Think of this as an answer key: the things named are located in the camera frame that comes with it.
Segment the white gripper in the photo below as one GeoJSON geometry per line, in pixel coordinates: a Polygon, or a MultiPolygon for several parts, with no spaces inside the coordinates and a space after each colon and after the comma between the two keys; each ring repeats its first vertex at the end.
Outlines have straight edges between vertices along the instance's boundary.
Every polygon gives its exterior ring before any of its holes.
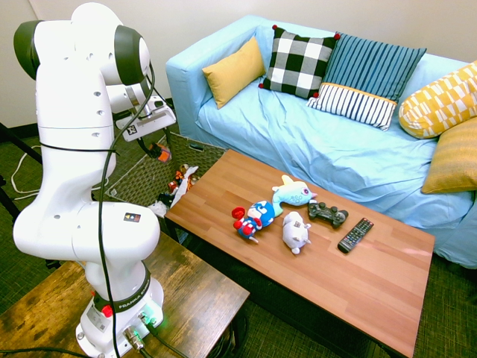
{"type": "Polygon", "coordinates": [[[168,106],[163,97],[153,95],[139,116],[127,125],[132,117],[133,114],[130,114],[123,119],[115,121],[115,126],[119,130],[126,128],[122,133],[125,141],[131,142],[136,140],[140,148],[150,158],[154,158],[154,144],[146,145],[143,137],[164,128],[167,147],[171,149],[171,132],[167,127],[175,124],[177,120],[173,110],[168,106]]]}

